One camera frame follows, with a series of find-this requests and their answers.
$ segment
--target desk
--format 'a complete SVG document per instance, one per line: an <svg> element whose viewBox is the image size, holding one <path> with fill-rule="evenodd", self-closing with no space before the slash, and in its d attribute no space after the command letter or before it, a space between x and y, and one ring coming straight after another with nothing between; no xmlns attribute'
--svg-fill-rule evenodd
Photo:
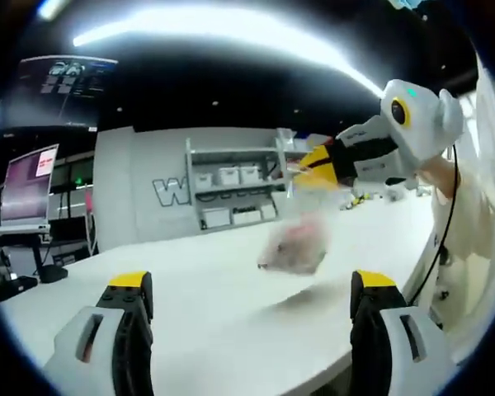
<svg viewBox="0 0 495 396"><path fill-rule="evenodd" d="M69 277L1 304L26 353L42 366L53 339L113 276L153 276L151 376L156 394L307 394L349 363L355 269L401 289L433 225L430 197L367 201L334 212L331 247L311 277L257 269L275 224L118 247L72 264Z"/></svg>

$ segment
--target ceiling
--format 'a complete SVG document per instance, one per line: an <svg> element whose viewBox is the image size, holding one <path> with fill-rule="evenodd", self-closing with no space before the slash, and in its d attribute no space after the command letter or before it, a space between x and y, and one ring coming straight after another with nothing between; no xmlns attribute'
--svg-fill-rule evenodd
<svg viewBox="0 0 495 396"><path fill-rule="evenodd" d="M23 58L80 54L117 59L100 105L100 130L246 126L335 135L379 110L377 97L342 73L227 40L127 34L72 45L74 36L101 23L168 2L75 0L51 22L35 18L34 2L17 3L16 11L0 19L8 32L0 48L0 89ZM472 46L439 2L423 3L417 12L396 11L387 0L275 0L271 7L258 0L216 3L263 9L292 21L333 43L379 87L401 78L434 91L446 87L456 95L474 89ZM13 135L4 138L0 131L0 181L7 161L34 147L57 142L63 156L95 145L94 134L62 128L29 128Z"/></svg>

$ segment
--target table surface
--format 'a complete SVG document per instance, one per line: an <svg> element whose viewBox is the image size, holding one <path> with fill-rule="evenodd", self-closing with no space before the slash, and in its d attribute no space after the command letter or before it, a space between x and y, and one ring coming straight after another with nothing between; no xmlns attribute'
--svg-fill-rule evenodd
<svg viewBox="0 0 495 396"><path fill-rule="evenodd" d="M276 224L118 247L67 266L68 278L1 303L26 354L43 366L54 336L122 272L153 277L155 394L307 394L349 362L351 273L380 271L400 289L433 220L429 197L333 212L315 276L257 269Z"/></svg>

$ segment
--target plastic bag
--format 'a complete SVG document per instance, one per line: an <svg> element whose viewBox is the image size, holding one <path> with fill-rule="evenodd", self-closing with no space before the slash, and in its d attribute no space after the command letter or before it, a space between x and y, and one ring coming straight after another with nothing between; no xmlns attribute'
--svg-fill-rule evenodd
<svg viewBox="0 0 495 396"><path fill-rule="evenodd" d="M329 221L346 192L312 169L291 164L288 171L294 176L280 213L283 220L271 233L257 265L266 271L312 275L327 254Z"/></svg>

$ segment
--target wall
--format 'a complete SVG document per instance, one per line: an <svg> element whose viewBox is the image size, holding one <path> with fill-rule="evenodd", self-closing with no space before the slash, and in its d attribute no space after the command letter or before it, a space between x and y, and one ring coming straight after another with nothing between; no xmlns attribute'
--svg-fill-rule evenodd
<svg viewBox="0 0 495 396"><path fill-rule="evenodd" d="M93 206L99 248L199 233L191 205L162 206L153 181L176 185L186 176L186 138L195 149L271 145L276 130L190 128L136 134L131 127L98 134Z"/></svg>

